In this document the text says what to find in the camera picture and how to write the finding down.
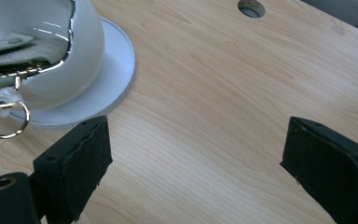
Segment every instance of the wooden tabletop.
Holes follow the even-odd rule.
[[[358,30],[299,0],[93,0],[136,53],[80,223],[334,223],[281,166],[291,116],[358,143]],[[0,175],[67,131],[0,140]]]

